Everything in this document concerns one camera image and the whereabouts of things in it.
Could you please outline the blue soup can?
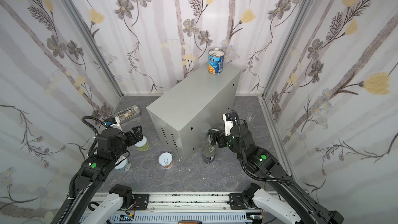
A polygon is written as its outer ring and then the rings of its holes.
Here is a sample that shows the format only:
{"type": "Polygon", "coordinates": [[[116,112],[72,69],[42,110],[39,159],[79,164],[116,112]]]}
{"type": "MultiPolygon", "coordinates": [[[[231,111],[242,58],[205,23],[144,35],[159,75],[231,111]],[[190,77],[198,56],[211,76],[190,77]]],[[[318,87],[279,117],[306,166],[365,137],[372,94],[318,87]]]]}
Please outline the blue soup can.
{"type": "Polygon", "coordinates": [[[213,75],[218,75],[223,71],[225,52],[220,48],[211,49],[208,52],[208,71],[213,75]]]}

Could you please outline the orange can white lid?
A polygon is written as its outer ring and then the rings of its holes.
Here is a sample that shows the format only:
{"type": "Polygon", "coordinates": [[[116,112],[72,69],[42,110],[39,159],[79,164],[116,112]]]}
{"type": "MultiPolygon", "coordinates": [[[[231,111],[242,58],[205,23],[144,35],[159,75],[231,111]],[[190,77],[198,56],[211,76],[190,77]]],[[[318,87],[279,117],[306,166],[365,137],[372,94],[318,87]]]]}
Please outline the orange can white lid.
{"type": "Polygon", "coordinates": [[[174,165],[173,156],[169,152],[162,153],[158,158],[158,162],[165,170],[171,168],[174,165]]]}

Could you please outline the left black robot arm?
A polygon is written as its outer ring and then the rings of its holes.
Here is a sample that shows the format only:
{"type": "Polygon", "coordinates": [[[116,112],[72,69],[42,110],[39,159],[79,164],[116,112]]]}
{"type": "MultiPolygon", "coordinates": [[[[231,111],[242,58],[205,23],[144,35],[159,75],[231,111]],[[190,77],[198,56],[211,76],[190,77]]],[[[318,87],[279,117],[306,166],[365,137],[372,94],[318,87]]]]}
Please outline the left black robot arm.
{"type": "Polygon", "coordinates": [[[93,130],[94,142],[88,158],[70,180],[68,195],[53,219],[53,224],[79,223],[110,172],[127,164],[128,156],[125,157],[124,154],[130,154],[128,148],[144,139],[142,126],[123,132],[116,127],[116,118],[101,121],[92,116],[84,116],[81,121],[93,130]]]}

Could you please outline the teal grey can white lid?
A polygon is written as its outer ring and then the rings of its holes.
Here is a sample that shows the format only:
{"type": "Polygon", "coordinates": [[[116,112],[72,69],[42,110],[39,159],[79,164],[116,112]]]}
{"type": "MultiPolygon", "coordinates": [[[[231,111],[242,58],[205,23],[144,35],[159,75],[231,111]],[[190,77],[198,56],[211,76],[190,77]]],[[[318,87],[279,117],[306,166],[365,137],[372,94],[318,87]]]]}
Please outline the teal grey can white lid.
{"type": "Polygon", "coordinates": [[[131,163],[127,157],[122,155],[116,162],[114,169],[119,173],[127,172],[131,167],[131,163]]]}

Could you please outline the dark navy food can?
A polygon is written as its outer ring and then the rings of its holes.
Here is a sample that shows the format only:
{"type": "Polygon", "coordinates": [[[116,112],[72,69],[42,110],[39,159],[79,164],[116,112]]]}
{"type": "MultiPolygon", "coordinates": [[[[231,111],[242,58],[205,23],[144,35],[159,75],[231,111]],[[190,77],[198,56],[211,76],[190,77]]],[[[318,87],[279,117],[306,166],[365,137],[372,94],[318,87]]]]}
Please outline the dark navy food can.
{"type": "Polygon", "coordinates": [[[212,145],[206,145],[202,149],[202,159],[205,164],[211,164],[215,158],[216,149],[212,145]]]}

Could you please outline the metal tray with contents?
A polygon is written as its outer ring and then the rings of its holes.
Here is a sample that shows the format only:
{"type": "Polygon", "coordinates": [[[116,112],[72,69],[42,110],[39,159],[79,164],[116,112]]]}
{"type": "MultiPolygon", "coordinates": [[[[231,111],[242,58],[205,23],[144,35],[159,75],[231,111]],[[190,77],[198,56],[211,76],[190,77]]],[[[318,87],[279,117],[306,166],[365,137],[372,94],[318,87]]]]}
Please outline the metal tray with contents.
{"type": "Polygon", "coordinates": [[[137,105],[133,105],[131,107],[126,108],[125,110],[119,111],[111,115],[111,117],[118,118],[119,123],[123,124],[125,122],[130,121],[138,116],[140,116],[141,110],[137,105]]]}

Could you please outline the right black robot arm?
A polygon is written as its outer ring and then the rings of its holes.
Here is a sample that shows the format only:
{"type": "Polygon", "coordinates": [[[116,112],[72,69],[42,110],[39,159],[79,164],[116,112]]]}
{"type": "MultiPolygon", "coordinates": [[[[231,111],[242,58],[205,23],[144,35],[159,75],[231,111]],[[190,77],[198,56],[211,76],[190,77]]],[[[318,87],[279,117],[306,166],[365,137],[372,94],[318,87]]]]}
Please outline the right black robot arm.
{"type": "Polygon", "coordinates": [[[236,154],[244,173],[255,181],[270,184],[281,196],[269,195],[261,186],[251,183],[242,192],[245,208],[260,208],[285,224],[341,224],[343,216],[328,210],[312,198],[288,174],[278,159],[268,150],[256,145],[247,121],[236,111],[223,115],[224,129],[209,129],[212,145],[227,147],[236,154]]]}

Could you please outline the grey metal cabinet box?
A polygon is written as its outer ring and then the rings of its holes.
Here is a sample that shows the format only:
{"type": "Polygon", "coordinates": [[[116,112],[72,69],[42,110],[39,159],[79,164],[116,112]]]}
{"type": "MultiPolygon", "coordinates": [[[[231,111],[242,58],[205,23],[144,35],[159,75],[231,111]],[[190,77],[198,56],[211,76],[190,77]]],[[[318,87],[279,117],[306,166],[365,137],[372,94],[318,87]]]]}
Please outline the grey metal cabinet box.
{"type": "Polygon", "coordinates": [[[213,75],[203,65],[147,107],[160,142],[188,161],[206,140],[208,130],[233,108],[240,69],[226,64],[213,75]]]}

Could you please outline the green can white lid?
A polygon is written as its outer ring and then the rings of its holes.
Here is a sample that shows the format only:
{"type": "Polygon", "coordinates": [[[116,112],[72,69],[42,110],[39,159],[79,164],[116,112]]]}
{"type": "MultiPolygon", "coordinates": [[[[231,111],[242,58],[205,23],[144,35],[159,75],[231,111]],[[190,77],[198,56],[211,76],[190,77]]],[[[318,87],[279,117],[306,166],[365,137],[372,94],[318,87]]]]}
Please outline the green can white lid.
{"type": "Polygon", "coordinates": [[[139,151],[146,151],[150,147],[150,144],[149,144],[147,138],[144,136],[143,139],[141,141],[137,142],[134,146],[139,151]]]}

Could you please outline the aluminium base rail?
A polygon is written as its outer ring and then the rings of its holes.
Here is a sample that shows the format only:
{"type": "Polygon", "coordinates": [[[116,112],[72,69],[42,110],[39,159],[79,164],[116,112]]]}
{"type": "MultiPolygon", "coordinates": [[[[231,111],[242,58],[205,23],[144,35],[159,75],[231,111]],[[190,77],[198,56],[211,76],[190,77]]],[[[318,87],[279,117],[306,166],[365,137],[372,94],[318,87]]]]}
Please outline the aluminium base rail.
{"type": "Polygon", "coordinates": [[[84,210],[64,220],[65,224],[254,224],[271,214],[284,224],[305,224],[309,210],[295,210],[286,201],[259,189],[249,193],[151,193],[135,194],[135,202],[123,210],[122,197],[94,197],[93,211],[84,210]]]}

